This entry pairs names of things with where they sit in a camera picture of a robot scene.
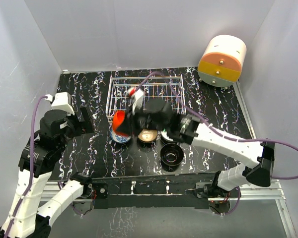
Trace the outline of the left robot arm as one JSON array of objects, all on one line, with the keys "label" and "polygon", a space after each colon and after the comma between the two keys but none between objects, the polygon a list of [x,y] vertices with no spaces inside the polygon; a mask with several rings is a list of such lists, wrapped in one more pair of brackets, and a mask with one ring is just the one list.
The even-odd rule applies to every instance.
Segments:
[{"label": "left robot arm", "polygon": [[75,173],[48,202],[40,206],[45,185],[70,140],[94,131],[87,108],[83,121],[63,110],[47,111],[40,129],[32,131],[19,160],[18,183],[0,238],[46,238],[56,219],[77,198],[92,194],[91,177]]}]

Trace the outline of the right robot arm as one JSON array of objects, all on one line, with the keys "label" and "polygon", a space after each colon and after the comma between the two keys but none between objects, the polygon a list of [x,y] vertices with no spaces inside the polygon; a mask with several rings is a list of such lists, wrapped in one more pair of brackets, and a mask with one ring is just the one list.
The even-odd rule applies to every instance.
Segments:
[{"label": "right robot arm", "polygon": [[242,138],[212,128],[197,116],[174,111],[171,104],[161,99],[149,100],[147,108],[130,106],[117,111],[113,130],[123,136],[137,136],[144,129],[165,130],[175,142],[201,146],[239,161],[239,165],[215,173],[212,183],[197,189],[204,197],[222,197],[244,184],[260,187],[271,185],[275,160],[275,143],[245,142]]}]

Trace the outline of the orange bowl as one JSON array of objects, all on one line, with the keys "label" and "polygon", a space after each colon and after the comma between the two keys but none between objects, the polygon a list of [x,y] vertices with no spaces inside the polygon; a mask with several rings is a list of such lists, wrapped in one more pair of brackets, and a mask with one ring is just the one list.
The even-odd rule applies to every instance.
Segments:
[{"label": "orange bowl", "polygon": [[113,130],[116,132],[118,127],[124,122],[125,120],[125,111],[117,111],[113,117],[112,127]]}]

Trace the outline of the blue floral white bowl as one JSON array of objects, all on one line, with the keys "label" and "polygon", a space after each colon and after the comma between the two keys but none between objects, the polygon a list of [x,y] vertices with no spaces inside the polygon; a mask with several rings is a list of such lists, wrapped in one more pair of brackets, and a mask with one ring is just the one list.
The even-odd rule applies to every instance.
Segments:
[{"label": "blue floral white bowl", "polygon": [[131,140],[131,137],[130,136],[123,136],[123,135],[118,135],[114,132],[113,129],[110,129],[110,135],[111,135],[111,138],[117,142],[117,143],[120,143],[120,144],[124,144],[124,143],[127,143]]}]

